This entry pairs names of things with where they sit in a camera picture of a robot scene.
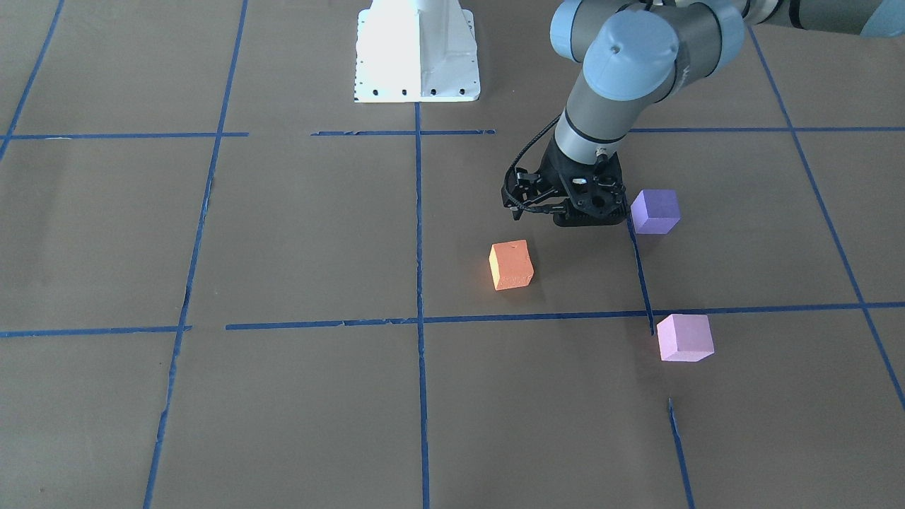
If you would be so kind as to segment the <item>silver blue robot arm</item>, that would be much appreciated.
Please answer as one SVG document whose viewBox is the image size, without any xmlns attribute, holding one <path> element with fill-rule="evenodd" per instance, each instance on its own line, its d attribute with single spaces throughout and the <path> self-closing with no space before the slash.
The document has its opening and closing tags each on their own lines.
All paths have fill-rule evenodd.
<svg viewBox="0 0 905 509">
<path fill-rule="evenodd" d="M 618 148 L 640 114 L 727 66 L 747 27 L 860 37 L 903 35 L 901 1 L 564 1 L 554 51 L 580 71 L 539 170 L 519 177 L 514 215 L 562 228 L 610 226 L 629 213 Z"/>
</svg>

